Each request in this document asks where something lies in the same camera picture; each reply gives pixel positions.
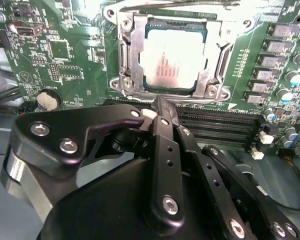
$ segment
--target black metal bracket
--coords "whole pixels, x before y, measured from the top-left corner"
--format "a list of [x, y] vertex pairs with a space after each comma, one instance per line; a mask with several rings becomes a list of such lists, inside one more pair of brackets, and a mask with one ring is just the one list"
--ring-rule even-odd
[[[98, 150], [111, 131], [139, 128], [143, 122], [139, 110], [127, 104], [25, 114], [15, 121], [10, 145], [18, 158], [53, 177], [69, 178], [85, 158], [88, 140], [95, 139]], [[69, 149], [75, 152], [62, 150], [63, 140], [74, 143]]]

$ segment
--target black connector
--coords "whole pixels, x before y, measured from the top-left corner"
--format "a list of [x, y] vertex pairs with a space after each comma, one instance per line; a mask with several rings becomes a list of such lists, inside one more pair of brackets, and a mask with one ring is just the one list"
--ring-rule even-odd
[[25, 113], [34, 112], [37, 109], [37, 107], [37, 101], [25, 101], [19, 106], [18, 110], [16, 111], [16, 114], [18, 116], [22, 116]]

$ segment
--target mounting hole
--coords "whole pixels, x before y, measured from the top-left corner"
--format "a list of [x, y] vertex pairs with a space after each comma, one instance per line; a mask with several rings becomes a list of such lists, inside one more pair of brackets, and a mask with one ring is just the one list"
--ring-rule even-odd
[[166, 164], [169, 166], [169, 167], [173, 167], [174, 166], [174, 163], [170, 160], [167, 160], [166, 161]]
[[300, 23], [300, 16], [298, 16], [298, 17], [295, 19], [295, 21], [296, 21], [297, 23]]
[[111, 9], [109, 9], [108, 11], [106, 11], [106, 14], [108, 15], [109, 18], [112, 18], [113, 15], [115, 15], [115, 12]]
[[216, 185], [217, 187], [220, 186], [220, 183], [217, 180], [213, 180], [214, 185]]
[[243, 21], [243, 25], [246, 27], [246, 28], [249, 28], [251, 26], [252, 22], [250, 20], [245, 20]]

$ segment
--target silver capacitor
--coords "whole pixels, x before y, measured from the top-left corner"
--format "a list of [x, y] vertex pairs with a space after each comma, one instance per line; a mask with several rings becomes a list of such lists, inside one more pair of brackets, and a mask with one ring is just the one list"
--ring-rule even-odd
[[286, 137], [291, 140], [297, 140], [299, 138], [299, 134], [296, 132], [296, 129], [294, 127], [289, 127], [284, 131]]

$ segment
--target hole in bracket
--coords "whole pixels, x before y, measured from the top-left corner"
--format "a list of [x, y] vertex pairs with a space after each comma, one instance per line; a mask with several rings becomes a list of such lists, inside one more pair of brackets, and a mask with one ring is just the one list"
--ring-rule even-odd
[[220, 183], [217, 180], [213, 180], [214, 185], [216, 185], [217, 187], [220, 186]]
[[166, 161], [166, 164], [169, 166], [169, 167], [173, 167], [174, 166], [174, 163], [170, 160], [167, 160]]
[[109, 18], [112, 18], [113, 15], [115, 15], [115, 12], [114, 12], [113, 10], [109, 9], [109, 10], [106, 12], [106, 14], [108, 15]]

